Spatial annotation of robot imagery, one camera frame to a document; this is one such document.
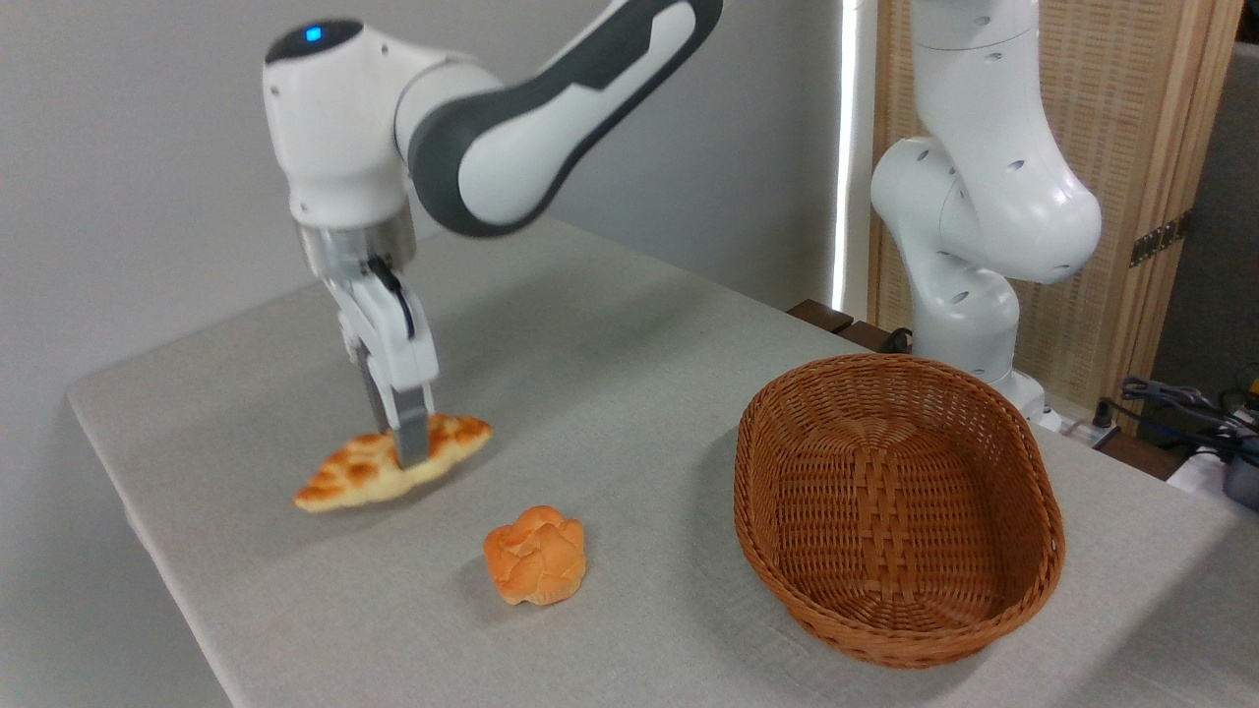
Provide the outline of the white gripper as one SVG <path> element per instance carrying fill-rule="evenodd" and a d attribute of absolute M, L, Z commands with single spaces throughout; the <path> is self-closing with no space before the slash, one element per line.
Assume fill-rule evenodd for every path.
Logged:
<path fill-rule="evenodd" d="M 358 363 L 375 423 L 392 432 L 397 465 L 410 469 L 429 457 L 431 391 L 438 375 L 436 340 L 418 296 L 397 270 L 369 261 L 354 278 L 325 278 L 337 305 L 342 345 Z M 390 422 L 381 391 L 392 391 Z"/>

